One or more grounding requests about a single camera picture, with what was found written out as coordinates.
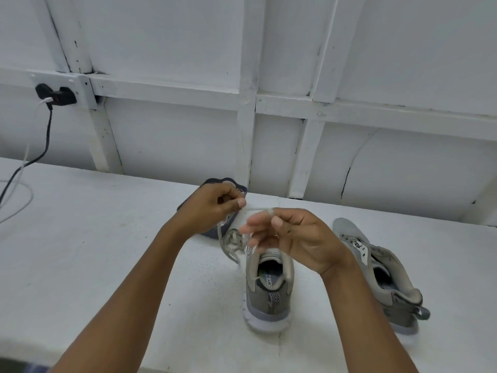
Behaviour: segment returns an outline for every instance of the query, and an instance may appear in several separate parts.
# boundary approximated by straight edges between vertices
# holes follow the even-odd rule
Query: electrical outlet
[[[51,87],[52,90],[59,90],[61,87],[70,88],[78,101],[71,106],[93,110],[97,110],[103,106],[103,98],[95,97],[90,79],[85,74],[60,73],[50,70],[31,70],[29,71],[29,78],[33,81],[34,86],[45,83]]]

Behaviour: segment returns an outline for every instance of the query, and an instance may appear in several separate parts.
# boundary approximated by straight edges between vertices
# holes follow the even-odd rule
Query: bundle of shoelace
[[[270,215],[274,214],[273,208],[252,208],[252,207],[245,207],[243,209],[244,211],[266,211]],[[239,232],[238,229],[230,229],[226,232],[226,234],[223,236],[221,233],[221,226],[222,222],[219,222],[217,224],[217,232],[218,232],[218,238],[219,238],[219,244],[221,245],[221,250],[225,253],[225,255],[230,258],[233,262],[236,264],[240,264],[240,258],[237,255],[237,251],[244,252],[245,251],[245,245],[247,241],[249,240],[249,235],[248,234],[242,234]]]

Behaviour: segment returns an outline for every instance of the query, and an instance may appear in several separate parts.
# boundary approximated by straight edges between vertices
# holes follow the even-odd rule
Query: forearm
[[[169,274],[185,240],[171,225],[163,226],[52,372],[136,372],[147,349]]]
[[[350,373],[418,372],[355,261],[331,268],[323,281]]]

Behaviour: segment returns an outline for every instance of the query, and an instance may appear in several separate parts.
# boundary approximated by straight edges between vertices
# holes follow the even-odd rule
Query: person's left hand
[[[197,188],[168,223],[186,238],[208,231],[230,213],[246,206],[241,192],[229,183],[208,183]]]

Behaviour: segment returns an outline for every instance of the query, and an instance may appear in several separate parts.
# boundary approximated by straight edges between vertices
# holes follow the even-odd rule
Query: hand
[[[274,208],[274,216],[256,213],[240,232],[253,233],[250,247],[280,249],[321,276],[337,264],[352,262],[350,251],[331,229],[305,209]]]
[[[208,183],[196,189],[168,221],[185,238],[203,233],[224,220],[230,213],[246,206],[241,192],[229,183]]]

